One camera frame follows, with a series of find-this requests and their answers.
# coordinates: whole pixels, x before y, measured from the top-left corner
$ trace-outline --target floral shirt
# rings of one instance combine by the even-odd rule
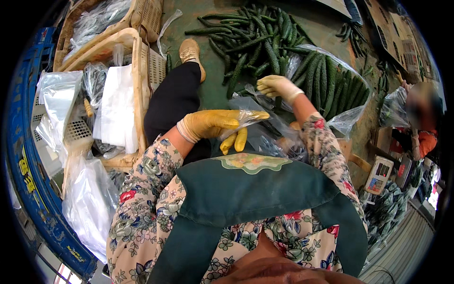
[[[302,126],[301,138],[310,164],[323,171],[352,201],[367,230],[345,158],[318,112]],[[182,163],[169,140],[157,140],[126,177],[106,248],[113,283],[147,282],[186,197],[186,190],[175,175]],[[255,249],[262,229],[294,262],[342,272],[335,253],[339,226],[323,228],[311,209],[306,209],[224,228],[201,283],[208,284],[225,275],[235,261]]]

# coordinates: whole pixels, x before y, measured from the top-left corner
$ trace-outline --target green floor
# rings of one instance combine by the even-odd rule
[[[359,70],[364,65],[364,58],[356,59],[349,41],[341,42],[335,34],[341,28],[343,19],[341,15],[332,9],[316,2],[301,1],[302,4],[286,4],[277,1],[261,1],[267,5],[276,5],[288,13],[295,16],[296,20],[306,29],[308,35],[314,43],[331,52],[338,58],[342,59],[350,66]],[[202,24],[197,21],[197,16],[203,16],[210,13],[236,13],[236,10],[243,5],[245,1],[234,0],[165,0],[163,12],[165,13],[161,19],[163,25],[167,19],[174,14],[176,9],[180,9],[183,15],[175,20],[166,30],[161,41],[169,46],[169,53],[172,56],[173,64],[178,65],[179,59],[178,48],[181,42],[190,36],[185,36],[185,30],[202,28]],[[370,24],[366,23],[363,28],[363,34],[368,39],[368,33],[371,31]],[[222,86],[224,64],[222,60],[215,54],[209,44],[207,37],[195,36],[194,39],[200,45],[200,61],[206,70],[207,78],[199,89],[201,98],[201,109],[226,109],[227,87]],[[374,53],[373,47],[368,48],[370,56],[368,66],[374,65],[378,56]],[[366,78],[371,86],[375,86],[375,96],[367,105],[363,117],[358,121],[350,134],[353,138],[352,153],[367,159],[368,152],[366,142],[370,139],[370,130],[378,127],[378,105],[383,95],[376,94],[376,85],[378,81],[378,69],[374,69],[372,74]],[[237,85],[237,90],[243,88],[244,81]],[[396,79],[390,78],[390,90],[394,90],[398,86]],[[286,120],[292,120],[291,116],[286,116]],[[350,174],[353,179],[353,184],[358,187],[366,182],[367,174],[359,169],[355,164],[349,163]]]

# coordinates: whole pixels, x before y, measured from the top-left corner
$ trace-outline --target yellow rubber glove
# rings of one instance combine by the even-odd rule
[[[215,138],[226,131],[237,129],[240,125],[237,120],[239,114],[239,110],[201,110],[187,114],[177,123],[177,129],[187,141],[196,143],[202,138]],[[251,111],[247,116],[257,120],[270,117],[265,111]],[[226,155],[229,149],[235,145],[235,150],[241,152],[244,150],[246,140],[247,129],[244,127],[221,143],[221,151]]]
[[[290,105],[299,94],[304,94],[286,77],[278,75],[269,75],[258,80],[257,90],[269,98],[281,96]]]

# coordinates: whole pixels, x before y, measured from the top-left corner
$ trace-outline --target beige sneaker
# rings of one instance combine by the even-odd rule
[[[180,58],[181,63],[185,63],[190,59],[195,59],[196,62],[200,66],[200,83],[205,81],[207,74],[205,73],[205,69],[203,68],[202,64],[200,63],[199,55],[200,55],[200,48],[197,42],[193,39],[185,39],[180,45]]]

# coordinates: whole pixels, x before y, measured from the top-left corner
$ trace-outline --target dark green apron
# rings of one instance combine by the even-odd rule
[[[357,277],[367,256],[367,234],[353,204],[320,170],[282,162],[258,173],[219,158],[177,169],[186,199],[147,283],[198,284],[223,228],[309,208],[324,228],[339,224],[336,253],[344,273]]]

